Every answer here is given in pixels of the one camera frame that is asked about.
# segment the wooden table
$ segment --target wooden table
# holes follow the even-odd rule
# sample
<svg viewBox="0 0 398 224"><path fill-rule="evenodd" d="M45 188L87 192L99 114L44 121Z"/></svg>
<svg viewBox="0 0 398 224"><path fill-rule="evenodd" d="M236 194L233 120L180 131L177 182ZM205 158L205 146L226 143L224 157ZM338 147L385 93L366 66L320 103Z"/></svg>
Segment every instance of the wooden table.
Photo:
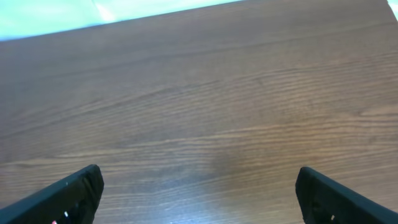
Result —
<svg viewBox="0 0 398 224"><path fill-rule="evenodd" d="M385 0L243 1L2 42L0 107L0 207L98 164L95 223L303 223L311 166L398 211Z"/></svg>

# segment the wooden plank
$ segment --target wooden plank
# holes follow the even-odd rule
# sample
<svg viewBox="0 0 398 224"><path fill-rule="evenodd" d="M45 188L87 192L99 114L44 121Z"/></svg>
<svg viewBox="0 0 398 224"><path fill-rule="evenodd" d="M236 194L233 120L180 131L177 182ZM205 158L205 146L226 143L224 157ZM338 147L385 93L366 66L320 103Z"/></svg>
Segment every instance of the wooden plank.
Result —
<svg viewBox="0 0 398 224"><path fill-rule="evenodd" d="M302 166L398 211L397 35L270 0L0 43L0 206L95 163L95 223L302 223Z"/></svg>

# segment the light blue surface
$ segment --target light blue surface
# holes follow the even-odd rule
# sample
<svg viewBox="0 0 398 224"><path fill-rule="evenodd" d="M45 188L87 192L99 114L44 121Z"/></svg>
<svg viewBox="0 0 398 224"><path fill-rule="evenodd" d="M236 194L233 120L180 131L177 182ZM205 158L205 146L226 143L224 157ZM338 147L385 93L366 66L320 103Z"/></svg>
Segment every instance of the light blue surface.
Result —
<svg viewBox="0 0 398 224"><path fill-rule="evenodd" d="M237 0L2 0L0 40L18 39Z"/></svg>

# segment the brown wooden surface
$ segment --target brown wooden surface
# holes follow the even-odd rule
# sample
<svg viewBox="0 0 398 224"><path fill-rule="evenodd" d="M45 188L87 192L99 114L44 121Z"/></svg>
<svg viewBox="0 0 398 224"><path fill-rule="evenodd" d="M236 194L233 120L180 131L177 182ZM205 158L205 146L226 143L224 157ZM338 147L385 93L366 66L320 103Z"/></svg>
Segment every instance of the brown wooden surface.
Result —
<svg viewBox="0 0 398 224"><path fill-rule="evenodd" d="M311 166L398 211L384 0L245 1L3 42L0 107L0 207L98 164L95 223L302 223Z"/></svg>

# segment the black plastic part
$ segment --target black plastic part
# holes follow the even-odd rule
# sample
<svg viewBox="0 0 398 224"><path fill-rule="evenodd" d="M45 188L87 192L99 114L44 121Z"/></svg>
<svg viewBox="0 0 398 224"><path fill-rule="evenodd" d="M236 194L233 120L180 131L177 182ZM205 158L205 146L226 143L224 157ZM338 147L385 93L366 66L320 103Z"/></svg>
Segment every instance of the black plastic part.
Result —
<svg viewBox="0 0 398 224"><path fill-rule="evenodd" d="M91 224L103 189L100 168L87 166L0 210L0 224L51 224L53 221Z"/></svg>
<svg viewBox="0 0 398 224"><path fill-rule="evenodd" d="M296 194L306 224L398 223L398 213L309 167L298 174Z"/></svg>

